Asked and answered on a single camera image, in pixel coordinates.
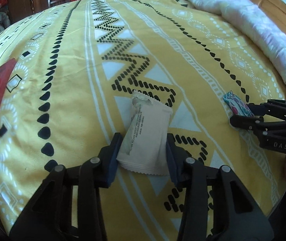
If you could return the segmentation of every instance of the metal screw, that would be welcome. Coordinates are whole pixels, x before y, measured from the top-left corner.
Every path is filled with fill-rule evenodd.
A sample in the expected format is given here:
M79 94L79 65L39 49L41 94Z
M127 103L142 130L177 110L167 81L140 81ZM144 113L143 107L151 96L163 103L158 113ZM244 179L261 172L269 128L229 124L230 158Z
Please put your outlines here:
M91 158L91 163L92 164L97 164L101 161L101 159L99 157L93 157Z
M225 173L229 173L231 171L231 168L227 165L222 166L222 171L224 171Z
M64 169L64 166L63 165L58 165L54 169L55 169L56 172L61 172Z
M185 162L188 164L193 164L195 162L195 159L192 157L188 157L188 158L186 158Z

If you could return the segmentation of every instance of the patterned bedsheet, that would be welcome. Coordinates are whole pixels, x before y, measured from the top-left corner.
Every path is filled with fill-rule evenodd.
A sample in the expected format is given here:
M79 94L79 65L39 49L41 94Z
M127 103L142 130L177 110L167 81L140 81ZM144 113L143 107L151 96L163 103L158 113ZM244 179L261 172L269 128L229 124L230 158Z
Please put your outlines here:
M78 166L114 132L125 135L133 90L170 106L176 144L207 166L231 166L265 214L283 195L284 156L231 127L222 96L232 90L260 103L286 99L286 87L221 16L187 0L81 0L5 30L0 65L12 57L18 64L0 109L0 216L8 232L46 169ZM108 239L175 240L184 194L168 176L119 168L101 191ZM209 226L212 208L210 197Z

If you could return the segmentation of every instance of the wrapped packet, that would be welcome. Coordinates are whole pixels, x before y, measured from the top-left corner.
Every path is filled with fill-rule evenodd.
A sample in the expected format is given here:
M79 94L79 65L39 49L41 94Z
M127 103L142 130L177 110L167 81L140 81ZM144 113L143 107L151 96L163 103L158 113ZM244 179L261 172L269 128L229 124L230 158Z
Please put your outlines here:
M153 175L168 175L166 139L170 107L134 91L132 122L119 149L117 160L130 171Z

